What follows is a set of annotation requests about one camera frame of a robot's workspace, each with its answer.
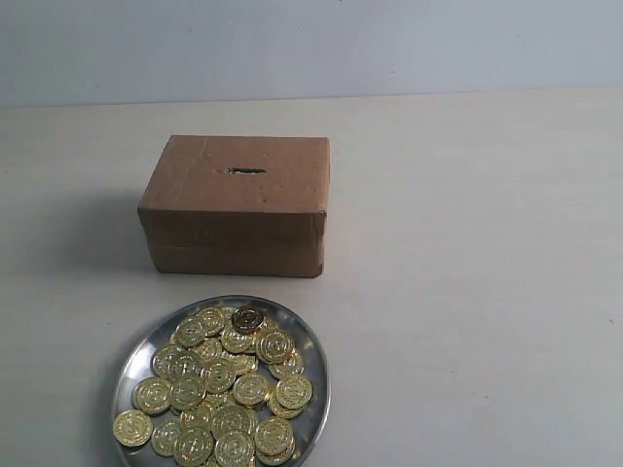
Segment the white wall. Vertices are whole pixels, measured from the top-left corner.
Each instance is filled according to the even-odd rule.
[[[621,0],[2,0],[0,106],[623,85]]]

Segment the pile of coins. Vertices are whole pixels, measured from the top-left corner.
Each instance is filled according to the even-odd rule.
[[[278,382],[258,373],[267,365]],[[251,467],[286,462],[295,451],[288,419],[302,413],[312,384],[294,339],[253,306],[208,306],[184,318],[152,358],[155,377],[132,392],[136,410],[115,418],[126,447],[151,438],[180,467]],[[266,404],[273,416],[260,421]],[[154,429],[150,416],[170,411]]]

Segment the plate rim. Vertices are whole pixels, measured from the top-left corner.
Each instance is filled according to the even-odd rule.
[[[326,425],[327,422],[327,418],[329,417],[329,409],[331,407],[331,372],[329,370],[329,363],[327,361],[327,356],[326,353],[324,352],[324,348],[322,347],[322,343],[320,343],[320,340],[318,339],[318,336],[315,334],[315,332],[313,331],[312,327],[307,323],[307,321],[305,321],[305,319],[303,319],[299,314],[297,314],[296,312],[292,311],[290,308],[288,308],[285,305],[282,305],[278,302],[275,302],[273,300],[269,300],[269,299],[265,299],[264,297],[257,297],[254,295],[240,295],[240,294],[227,294],[227,295],[218,295],[215,297],[208,297],[206,299],[201,299],[198,300],[196,302],[192,302],[191,304],[187,304],[185,306],[182,306],[181,308],[178,308],[176,311],[167,314],[166,316],[164,316],[163,318],[159,319],[154,326],[150,327],[145,334],[143,334],[142,338],[137,341],[137,343],[134,345],[134,347],[132,348],[131,352],[128,354],[128,358],[126,359],[126,361],[124,362],[124,364],[121,367],[121,370],[118,371],[117,374],[117,382],[115,384],[115,388],[113,389],[113,393],[112,393],[112,398],[110,401],[110,426],[112,426],[112,423],[115,420],[115,417],[117,416],[116,414],[116,402],[117,402],[117,394],[119,393],[119,389],[121,387],[121,382],[122,382],[122,376],[124,375],[124,373],[126,372],[126,369],[128,367],[128,365],[130,364],[130,362],[132,361],[133,357],[136,355],[136,353],[140,350],[140,347],[147,341],[147,339],[154,334],[166,321],[168,321],[169,319],[171,319],[174,315],[177,314],[183,314],[184,312],[188,312],[190,310],[190,308],[193,308],[195,306],[198,306],[199,304],[202,304],[204,302],[208,302],[208,301],[217,301],[217,300],[223,300],[223,299],[231,299],[231,298],[237,298],[237,299],[243,299],[243,300],[259,300],[262,302],[267,302],[269,304],[275,305],[283,310],[285,310],[287,313],[289,313],[291,316],[293,316],[295,319],[297,319],[301,325],[303,326],[303,328],[305,328],[306,332],[308,333],[308,335],[310,336],[310,339],[315,343],[317,349],[318,349],[318,354],[320,355],[320,360],[322,361],[322,364],[324,365],[324,370],[325,370],[325,378],[326,378],[326,384],[327,384],[327,398],[326,398],[326,404],[324,406],[324,411],[322,412],[322,418],[320,419],[320,423],[318,425],[318,429],[316,431],[316,433],[313,435],[313,438],[311,439],[310,443],[308,444],[308,448],[305,449],[304,452],[302,452],[301,457],[299,457],[296,462],[293,464],[293,467],[297,467],[303,464],[303,462],[305,462],[305,460],[308,458],[308,456],[310,455],[310,453],[312,452],[313,448],[315,448],[315,445],[317,444],[320,435],[322,434],[322,432],[324,431],[324,426]],[[113,442],[113,444],[115,445],[115,450],[117,451],[117,454],[119,455],[119,458],[121,459],[123,465],[125,467],[131,467],[130,464],[128,464],[128,460],[126,459],[126,456],[123,452],[123,450],[121,449],[121,446],[119,446],[119,443],[117,443],[114,439],[114,436],[110,436],[111,441]]]

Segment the cardboard box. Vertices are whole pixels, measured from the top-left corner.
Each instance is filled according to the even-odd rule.
[[[316,277],[327,138],[171,136],[138,206],[161,272]]]

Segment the table surface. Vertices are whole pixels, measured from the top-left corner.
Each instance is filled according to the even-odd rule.
[[[162,275],[136,205],[168,136],[323,135],[318,279]],[[623,460],[623,89],[0,111],[3,465],[116,466],[128,350],[259,295],[323,342],[309,466]]]

